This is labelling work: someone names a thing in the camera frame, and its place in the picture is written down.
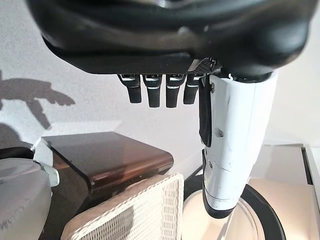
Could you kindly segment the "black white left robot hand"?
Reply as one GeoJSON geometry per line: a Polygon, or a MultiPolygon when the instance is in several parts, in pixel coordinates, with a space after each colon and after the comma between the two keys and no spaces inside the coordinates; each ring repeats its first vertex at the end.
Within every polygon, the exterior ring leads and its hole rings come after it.
{"type": "Polygon", "coordinates": [[[45,45],[90,74],[118,75],[149,105],[199,97],[203,202],[216,219],[244,191],[268,125],[276,71],[303,51],[316,0],[28,0],[45,45]]]}

